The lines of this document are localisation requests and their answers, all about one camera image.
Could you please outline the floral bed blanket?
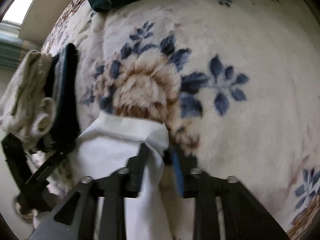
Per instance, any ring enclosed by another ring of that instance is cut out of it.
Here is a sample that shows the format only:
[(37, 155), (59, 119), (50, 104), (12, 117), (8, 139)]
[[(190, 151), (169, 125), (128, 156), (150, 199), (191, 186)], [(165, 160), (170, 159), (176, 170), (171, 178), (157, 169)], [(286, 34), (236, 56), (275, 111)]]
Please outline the floral bed blanket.
[(319, 23), (303, 0), (73, 0), (43, 44), (79, 55), (78, 120), (166, 125), (213, 176), (237, 176), (291, 239), (319, 215)]

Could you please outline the black white folded garment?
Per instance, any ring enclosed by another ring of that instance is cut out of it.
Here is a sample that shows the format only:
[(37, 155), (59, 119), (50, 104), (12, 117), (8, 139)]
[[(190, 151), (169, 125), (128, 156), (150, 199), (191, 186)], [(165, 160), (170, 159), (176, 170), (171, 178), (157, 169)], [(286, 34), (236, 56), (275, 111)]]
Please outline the black white folded garment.
[(80, 134), (75, 97), (77, 65), (78, 51), (72, 43), (67, 44), (52, 59), (43, 90), (45, 96), (54, 100), (56, 116), (52, 128), (37, 144), (43, 152), (55, 150)]

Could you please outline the beige folded garment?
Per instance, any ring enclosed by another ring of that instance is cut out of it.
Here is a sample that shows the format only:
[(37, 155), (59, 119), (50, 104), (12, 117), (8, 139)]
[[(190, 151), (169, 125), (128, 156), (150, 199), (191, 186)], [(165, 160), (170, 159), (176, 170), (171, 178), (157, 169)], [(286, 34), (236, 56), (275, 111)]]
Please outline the beige folded garment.
[(1, 97), (1, 129), (17, 137), (25, 149), (36, 146), (56, 117), (55, 101), (43, 90), (51, 64), (50, 54), (30, 50)]

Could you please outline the white polo shirt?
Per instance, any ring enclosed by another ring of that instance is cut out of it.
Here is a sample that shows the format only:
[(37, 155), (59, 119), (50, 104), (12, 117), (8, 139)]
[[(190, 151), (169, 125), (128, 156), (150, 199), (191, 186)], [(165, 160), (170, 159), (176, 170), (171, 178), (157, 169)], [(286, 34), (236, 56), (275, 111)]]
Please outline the white polo shirt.
[(173, 167), (164, 163), (169, 135), (163, 124), (100, 112), (77, 138), (73, 179), (114, 175), (124, 200), (127, 239), (192, 239), (194, 201), (181, 199)]

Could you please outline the window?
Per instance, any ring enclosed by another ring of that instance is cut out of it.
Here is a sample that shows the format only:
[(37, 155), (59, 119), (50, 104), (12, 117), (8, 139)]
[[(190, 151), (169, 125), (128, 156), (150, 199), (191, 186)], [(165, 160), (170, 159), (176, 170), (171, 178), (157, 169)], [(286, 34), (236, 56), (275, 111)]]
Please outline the window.
[(32, 3), (33, 0), (14, 0), (1, 21), (22, 25)]

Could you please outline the left green curtain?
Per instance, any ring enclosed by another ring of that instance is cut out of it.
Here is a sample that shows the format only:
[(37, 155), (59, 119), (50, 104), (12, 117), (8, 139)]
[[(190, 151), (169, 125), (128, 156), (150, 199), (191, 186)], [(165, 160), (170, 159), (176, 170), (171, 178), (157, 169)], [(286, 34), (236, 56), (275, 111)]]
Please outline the left green curtain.
[(33, 42), (22, 40), (17, 37), (8, 36), (1, 33), (0, 35), (0, 62), (1, 67), (16, 69), (25, 55), (30, 50), (40, 51), (41, 47)]

